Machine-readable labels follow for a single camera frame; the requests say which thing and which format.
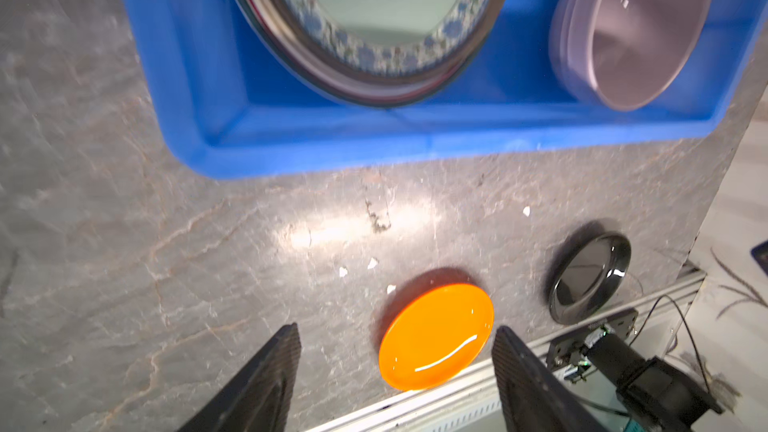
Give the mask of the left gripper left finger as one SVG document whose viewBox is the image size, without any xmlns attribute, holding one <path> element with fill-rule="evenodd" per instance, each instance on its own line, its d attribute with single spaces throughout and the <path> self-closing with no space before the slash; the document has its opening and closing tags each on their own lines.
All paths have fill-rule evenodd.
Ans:
<svg viewBox="0 0 768 432">
<path fill-rule="evenodd" d="M 283 431 L 302 346 L 296 323 L 282 326 L 182 431 Z"/>
</svg>

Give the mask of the blue plastic bin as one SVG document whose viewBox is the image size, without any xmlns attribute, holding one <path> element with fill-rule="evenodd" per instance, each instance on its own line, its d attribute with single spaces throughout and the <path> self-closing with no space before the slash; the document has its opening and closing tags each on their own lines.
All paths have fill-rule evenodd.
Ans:
<svg viewBox="0 0 768 432">
<path fill-rule="evenodd" d="M 547 53 L 556 2 L 506 0 L 455 81 L 385 111 L 308 87 L 235 0 L 123 0 L 166 145 L 215 179 L 704 137 L 725 117 L 767 18 L 767 0 L 713 0 L 671 86 L 622 113 L 581 104 L 557 83 Z"/>
</svg>

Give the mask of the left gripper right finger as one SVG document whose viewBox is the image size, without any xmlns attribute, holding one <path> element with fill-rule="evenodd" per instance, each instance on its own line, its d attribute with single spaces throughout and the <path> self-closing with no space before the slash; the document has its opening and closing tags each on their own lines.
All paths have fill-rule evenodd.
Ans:
<svg viewBox="0 0 768 432">
<path fill-rule="evenodd" d="M 507 326 L 496 331 L 492 363 L 508 431 L 605 429 Z"/>
</svg>

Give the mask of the black plate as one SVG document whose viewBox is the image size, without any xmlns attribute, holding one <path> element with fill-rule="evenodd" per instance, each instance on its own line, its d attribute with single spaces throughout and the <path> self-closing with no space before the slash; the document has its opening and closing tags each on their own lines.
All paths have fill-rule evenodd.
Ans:
<svg viewBox="0 0 768 432">
<path fill-rule="evenodd" d="M 594 315 L 627 277 L 631 257 L 629 239 L 618 232 L 605 232 L 567 249 L 548 283 L 552 319 L 574 325 Z"/>
</svg>

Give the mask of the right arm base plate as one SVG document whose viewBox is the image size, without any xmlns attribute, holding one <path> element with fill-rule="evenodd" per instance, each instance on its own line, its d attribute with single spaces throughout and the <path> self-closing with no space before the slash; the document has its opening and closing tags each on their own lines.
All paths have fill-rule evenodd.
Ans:
<svg viewBox="0 0 768 432">
<path fill-rule="evenodd" d="M 636 309 L 624 309 L 553 339 L 546 354 L 548 370 L 572 383 L 583 379 L 587 372 L 595 369 L 586 352 L 604 336 L 617 335 L 627 339 L 637 317 Z"/>
</svg>

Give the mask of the cream plate with flower marks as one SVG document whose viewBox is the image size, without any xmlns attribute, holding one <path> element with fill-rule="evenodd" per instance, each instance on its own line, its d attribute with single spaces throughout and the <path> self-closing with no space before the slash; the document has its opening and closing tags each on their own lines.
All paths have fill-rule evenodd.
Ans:
<svg viewBox="0 0 768 432">
<path fill-rule="evenodd" d="M 310 39 L 306 33 L 302 32 L 298 25 L 297 19 L 295 19 L 292 16 L 291 12 L 287 8 L 286 3 L 283 0 L 271 0 L 271 2 L 272 2 L 272 9 L 278 10 L 282 13 L 282 22 L 277 26 L 277 30 L 281 33 L 286 33 L 288 29 L 292 29 L 293 32 L 291 35 L 293 37 L 293 42 L 295 44 L 301 43 L 304 45 L 304 47 L 313 51 L 315 54 L 317 55 L 323 54 L 327 56 L 327 58 L 329 58 L 332 61 L 332 63 L 337 67 L 339 71 L 344 71 L 347 73 L 349 72 L 357 73 L 361 78 L 373 79 L 377 81 L 377 83 L 379 84 L 394 85 L 394 84 L 408 84 L 410 82 L 415 82 L 419 79 L 431 78 L 436 75 L 436 73 L 438 72 L 438 68 L 441 66 L 440 65 L 437 68 L 431 69 L 427 72 L 418 73 L 414 76 L 407 76 L 407 77 L 400 77 L 400 78 L 377 77 L 368 73 L 356 71 L 351 67 L 346 66 L 341 62 L 339 62 L 338 60 L 332 58 L 329 53 L 325 52 L 312 39 Z M 501 12 L 504 2 L 505 0 L 492 0 L 489 11 L 487 12 L 487 15 L 485 16 L 485 18 L 482 20 L 480 27 L 471 34 L 470 39 L 464 44 L 464 46 L 459 51 L 453 54 L 466 53 L 472 43 L 477 43 L 481 37 L 487 38 L 487 36 L 489 35 L 491 29 L 493 28 Z"/>
</svg>

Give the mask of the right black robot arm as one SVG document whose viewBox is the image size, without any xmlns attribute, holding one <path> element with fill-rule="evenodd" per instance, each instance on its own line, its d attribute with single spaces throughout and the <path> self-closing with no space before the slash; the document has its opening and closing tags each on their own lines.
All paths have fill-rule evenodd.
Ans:
<svg viewBox="0 0 768 432">
<path fill-rule="evenodd" d="M 616 387 L 619 402 L 646 431 L 687 432 L 706 413 L 724 412 L 687 374 L 659 357 L 644 358 L 615 334 L 585 344 L 581 351 Z"/>
</svg>

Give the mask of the purple ceramic bowl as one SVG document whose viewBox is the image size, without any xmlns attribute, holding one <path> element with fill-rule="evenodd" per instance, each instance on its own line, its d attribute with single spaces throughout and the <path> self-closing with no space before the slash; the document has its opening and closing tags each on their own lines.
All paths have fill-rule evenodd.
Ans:
<svg viewBox="0 0 768 432">
<path fill-rule="evenodd" d="M 712 0 L 559 0 L 549 57 L 575 99 L 634 111 L 664 92 L 691 56 Z"/>
</svg>

